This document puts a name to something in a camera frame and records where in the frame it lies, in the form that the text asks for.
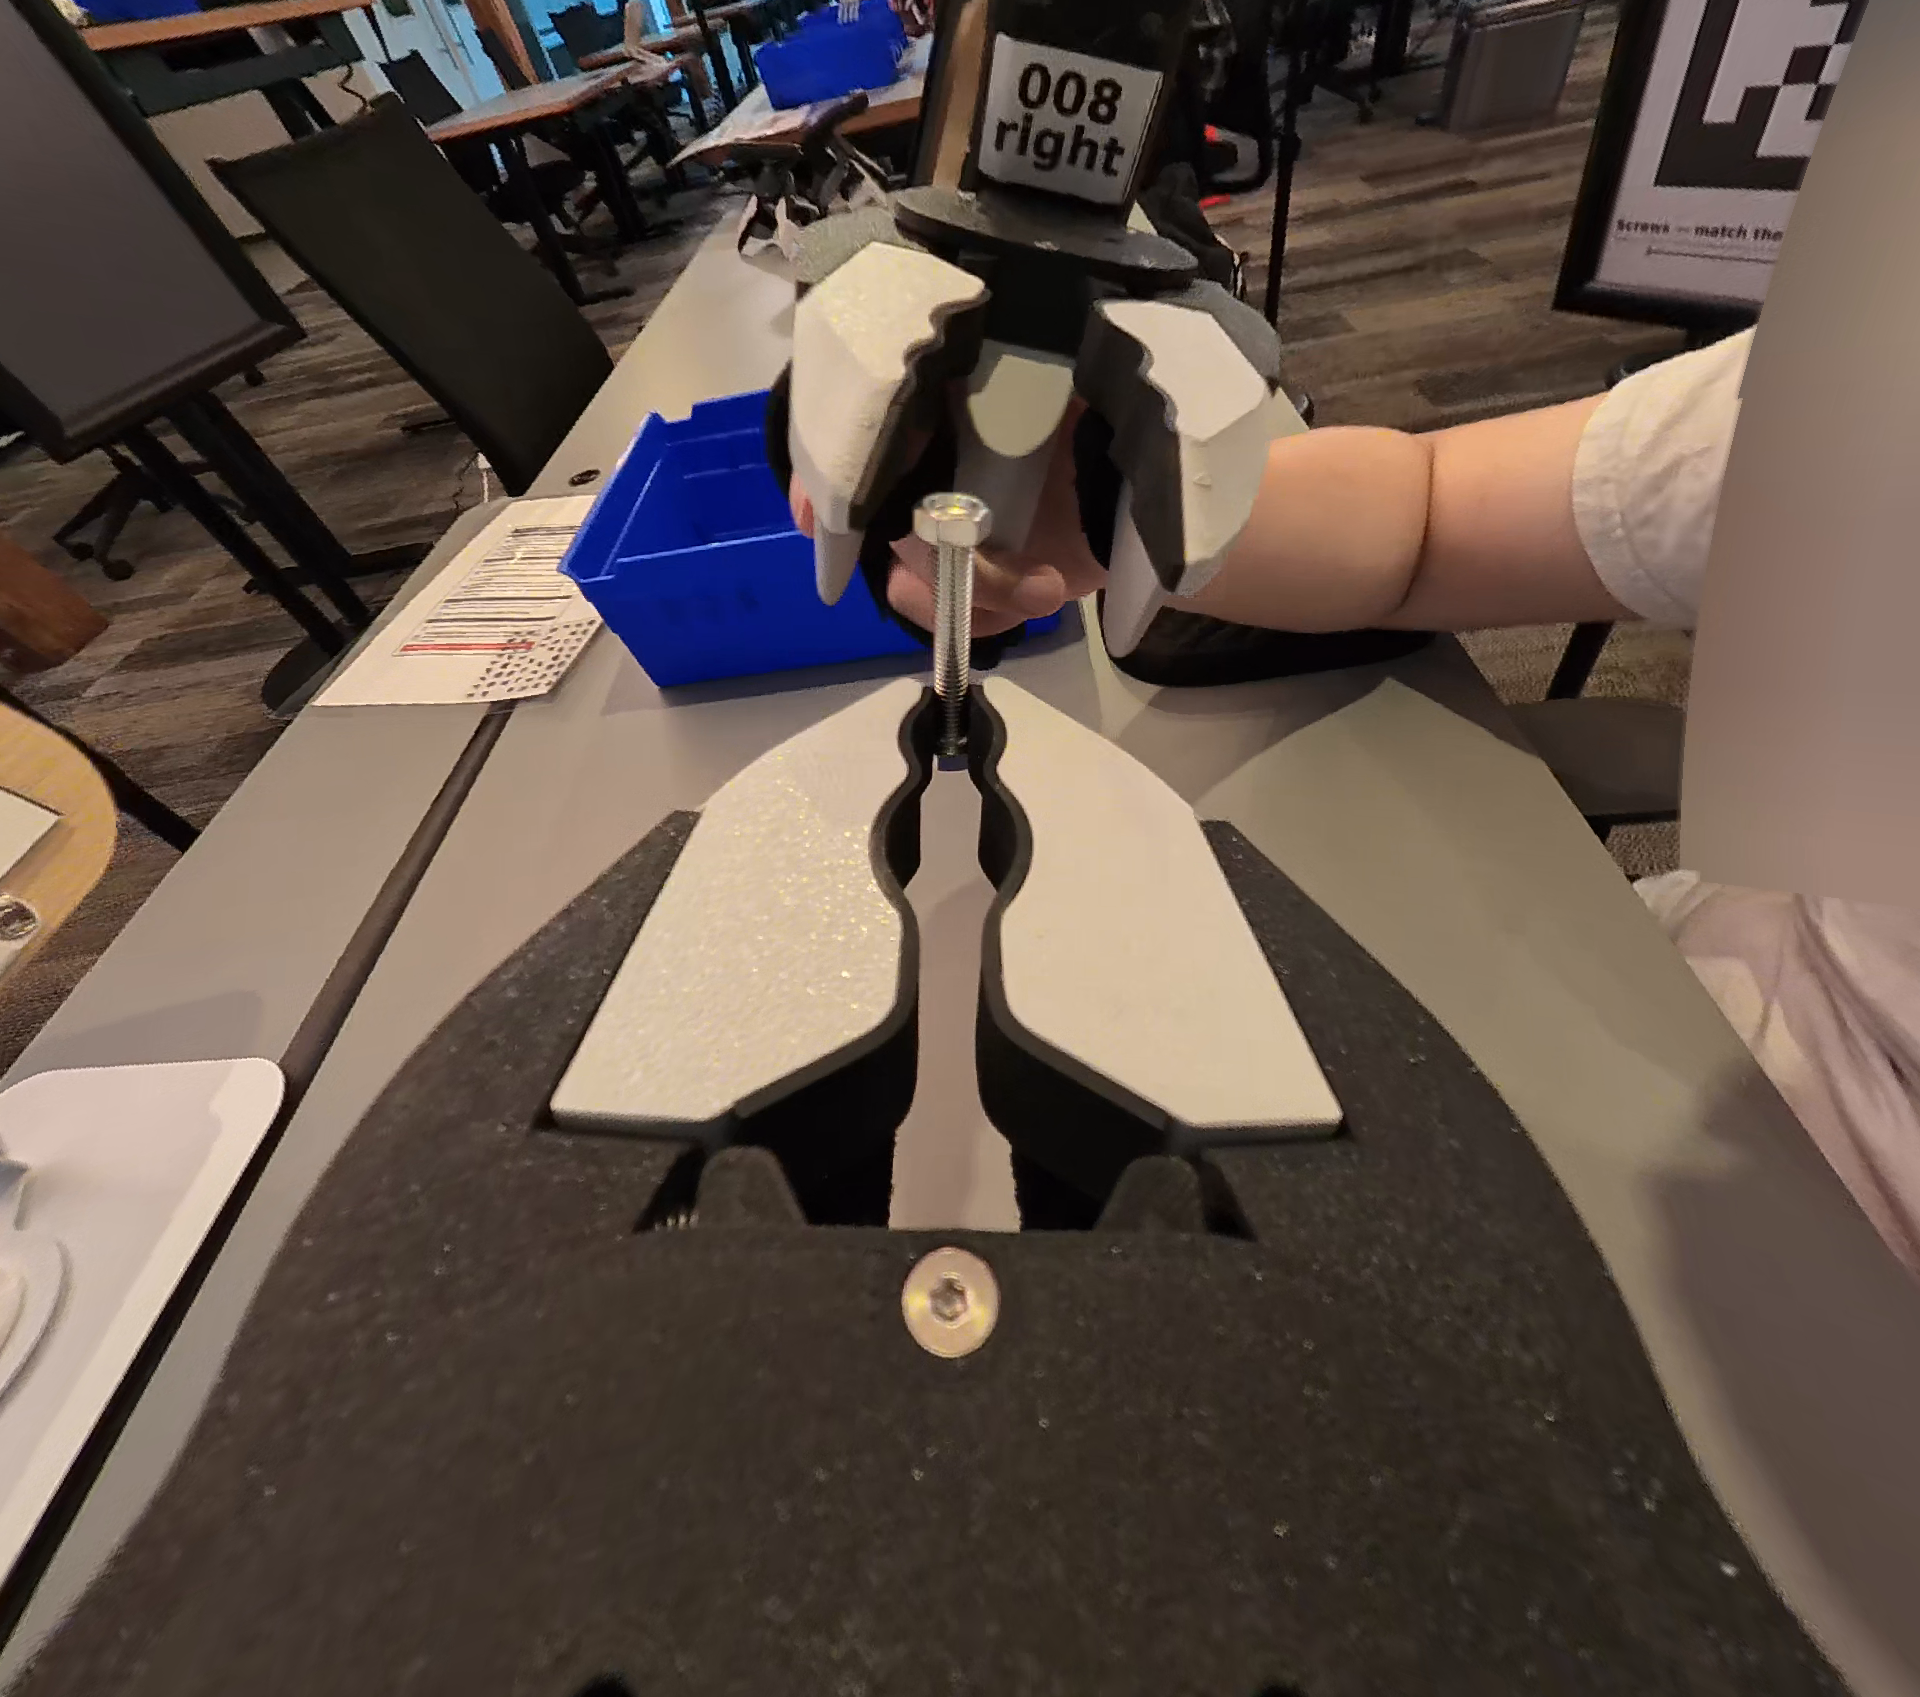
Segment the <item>black easel board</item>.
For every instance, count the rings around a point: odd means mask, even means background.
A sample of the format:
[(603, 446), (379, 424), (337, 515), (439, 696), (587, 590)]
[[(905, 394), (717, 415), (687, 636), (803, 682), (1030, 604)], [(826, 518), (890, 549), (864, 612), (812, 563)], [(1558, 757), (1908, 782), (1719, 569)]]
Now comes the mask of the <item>black easel board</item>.
[(297, 716), (375, 624), (348, 556), (218, 389), (305, 338), (54, 0), (4, 0), (4, 431), (48, 462), (118, 451), (301, 629), (261, 683)]

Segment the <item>person's right forearm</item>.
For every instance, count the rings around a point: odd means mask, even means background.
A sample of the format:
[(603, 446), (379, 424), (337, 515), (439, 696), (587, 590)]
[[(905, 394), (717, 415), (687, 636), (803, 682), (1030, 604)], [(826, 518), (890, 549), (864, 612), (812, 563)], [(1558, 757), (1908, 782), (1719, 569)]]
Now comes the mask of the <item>person's right forearm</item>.
[(1631, 621), (1599, 581), (1571, 503), (1599, 406), (1579, 399), (1432, 434), (1279, 437), (1232, 552), (1179, 605), (1279, 632)]

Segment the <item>brown wooden block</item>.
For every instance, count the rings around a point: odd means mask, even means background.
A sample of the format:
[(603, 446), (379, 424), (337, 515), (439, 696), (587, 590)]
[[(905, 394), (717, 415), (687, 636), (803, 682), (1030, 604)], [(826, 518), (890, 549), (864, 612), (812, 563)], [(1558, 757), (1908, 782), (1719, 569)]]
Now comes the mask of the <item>brown wooden block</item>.
[(0, 556), (7, 670), (57, 670), (108, 632), (108, 617), (103, 617), (103, 609), (97, 609), (66, 579), (54, 573), (7, 532), (0, 538)]

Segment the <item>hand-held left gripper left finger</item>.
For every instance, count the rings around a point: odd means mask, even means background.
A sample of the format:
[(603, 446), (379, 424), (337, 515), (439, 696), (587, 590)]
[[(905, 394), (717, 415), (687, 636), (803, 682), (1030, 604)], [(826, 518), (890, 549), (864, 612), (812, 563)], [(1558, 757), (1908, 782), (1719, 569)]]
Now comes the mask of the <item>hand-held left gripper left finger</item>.
[(703, 805), (551, 1092), (580, 1133), (890, 1147), (917, 1090), (925, 683), (890, 682)]

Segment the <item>spare hand-held gripper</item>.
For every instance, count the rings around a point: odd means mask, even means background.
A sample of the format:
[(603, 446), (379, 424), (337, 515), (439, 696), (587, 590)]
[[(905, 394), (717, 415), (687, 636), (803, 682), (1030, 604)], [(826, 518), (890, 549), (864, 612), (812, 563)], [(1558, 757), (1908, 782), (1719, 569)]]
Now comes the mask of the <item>spare hand-held gripper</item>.
[(753, 143), (734, 150), (734, 170), (747, 182), (734, 232), (739, 258), (760, 268), (787, 265), (803, 232), (830, 215), (838, 182), (830, 150)]
[(807, 123), (806, 150), (812, 167), (812, 201), (820, 215), (870, 207), (883, 192), (908, 188), (908, 177), (850, 142), (850, 123), (871, 108), (870, 90), (850, 90), (820, 105)]

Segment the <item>long thin silver bolt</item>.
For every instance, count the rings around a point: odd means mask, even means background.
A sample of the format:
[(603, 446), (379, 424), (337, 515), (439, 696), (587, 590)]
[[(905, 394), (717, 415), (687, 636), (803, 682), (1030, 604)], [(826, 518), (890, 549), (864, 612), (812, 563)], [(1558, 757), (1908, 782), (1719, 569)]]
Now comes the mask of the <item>long thin silver bolt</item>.
[(931, 549), (931, 690), (941, 712), (935, 757), (954, 769), (968, 757), (970, 718), (970, 612), (978, 532), (941, 528)]

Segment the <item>RIGHT marker sign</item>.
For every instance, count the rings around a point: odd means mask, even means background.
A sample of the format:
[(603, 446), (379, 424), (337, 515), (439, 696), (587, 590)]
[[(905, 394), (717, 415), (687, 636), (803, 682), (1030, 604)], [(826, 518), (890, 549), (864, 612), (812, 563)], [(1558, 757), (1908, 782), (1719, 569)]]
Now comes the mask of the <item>RIGHT marker sign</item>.
[(1872, 0), (1623, 0), (1554, 308), (1758, 316)]

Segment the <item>person's right hand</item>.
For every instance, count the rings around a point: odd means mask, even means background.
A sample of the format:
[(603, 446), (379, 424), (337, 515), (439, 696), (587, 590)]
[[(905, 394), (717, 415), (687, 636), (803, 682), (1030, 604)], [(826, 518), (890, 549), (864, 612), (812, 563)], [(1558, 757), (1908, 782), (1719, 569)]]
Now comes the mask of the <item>person's right hand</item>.
[[(1052, 439), (1046, 491), (1025, 549), (975, 549), (975, 637), (1047, 617), (1106, 585), (1106, 563), (1087, 542), (1077, 502), (1077, 431), (1084, 415), (1087, 406), (1074, 399), (1061, 434)], [(890, 546), (887, 605), (914, 629), (931, 632), (935, 546), (914, 532)]]

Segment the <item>white document stand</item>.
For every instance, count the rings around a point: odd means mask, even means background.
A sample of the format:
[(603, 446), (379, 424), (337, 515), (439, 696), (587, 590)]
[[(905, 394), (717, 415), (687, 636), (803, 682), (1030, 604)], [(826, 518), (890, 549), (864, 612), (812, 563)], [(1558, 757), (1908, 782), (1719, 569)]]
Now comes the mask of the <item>white document stand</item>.
[(285, 1098), (270, 1057), (4, 1087), (4, 1573), (31, 1544)]

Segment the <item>printed paper sheet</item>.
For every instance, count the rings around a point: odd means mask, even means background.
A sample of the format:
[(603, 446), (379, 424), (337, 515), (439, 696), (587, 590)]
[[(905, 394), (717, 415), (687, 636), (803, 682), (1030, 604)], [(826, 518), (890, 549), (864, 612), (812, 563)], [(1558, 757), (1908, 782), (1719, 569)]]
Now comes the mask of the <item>printed paper sheet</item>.
[(507, 502), (314, 702), (511, 705), (553, 690), (599, 632), (561, 571), (591, 503), (591, 495)]

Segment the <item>grey metal box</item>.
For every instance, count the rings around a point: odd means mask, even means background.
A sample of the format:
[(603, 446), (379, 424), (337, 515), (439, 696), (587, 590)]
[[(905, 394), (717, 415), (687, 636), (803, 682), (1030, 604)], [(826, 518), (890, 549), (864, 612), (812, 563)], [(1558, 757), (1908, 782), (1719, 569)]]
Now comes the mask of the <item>grey metal box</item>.
[(1591, 0), (1487, 0), (1457, 9), (1439, 130), (1478, 132), (1551, 121)]

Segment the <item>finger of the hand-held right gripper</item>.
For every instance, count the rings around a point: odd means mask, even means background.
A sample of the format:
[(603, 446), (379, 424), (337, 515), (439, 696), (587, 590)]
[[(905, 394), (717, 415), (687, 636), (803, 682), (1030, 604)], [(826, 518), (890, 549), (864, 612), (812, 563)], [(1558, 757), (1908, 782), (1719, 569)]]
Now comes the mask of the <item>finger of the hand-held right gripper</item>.
[(980, 276), (908, 243), (860, 247), (799, 301), (790, 470), (826, 605), (945, 424), (951, 384), (975, 374), (988, 301)]
[(1077, 394), (1110, 424), (1123, 485), (1100, 604), (1110, 653), (1213, 581), (1252, 518), (1279, 391), (1203, 304), (1110, 296), (1091, 308)]

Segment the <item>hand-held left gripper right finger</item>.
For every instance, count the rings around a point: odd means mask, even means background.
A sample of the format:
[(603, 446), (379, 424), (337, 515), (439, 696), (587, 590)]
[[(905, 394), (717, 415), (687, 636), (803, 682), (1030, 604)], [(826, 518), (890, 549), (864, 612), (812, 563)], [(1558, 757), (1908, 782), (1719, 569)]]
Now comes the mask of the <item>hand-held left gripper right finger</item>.
[(1319, 1140), (1340, 1103), (1190, 806), (1011, 678), (975, 690), (980, 1099), (1025, 1154)]

